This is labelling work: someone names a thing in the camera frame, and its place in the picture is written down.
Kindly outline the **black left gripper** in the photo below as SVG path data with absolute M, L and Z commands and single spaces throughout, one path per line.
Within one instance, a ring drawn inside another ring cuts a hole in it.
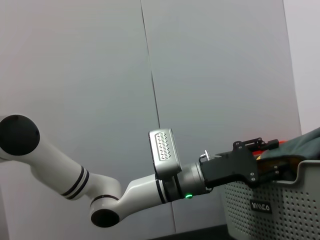
M 208 189 L 241 181 L 250 188 L 260 183 L 273 181 L 295 181 L 297 172 L 289 162 L 259 162 L 257 164 L 253 152 L 263 152 L 278 148 L 278 139 L 264 141 L 255 138 L 233 143 L 232 151 L 220 153 L 215 158 L 199 163 L 204 184 Z

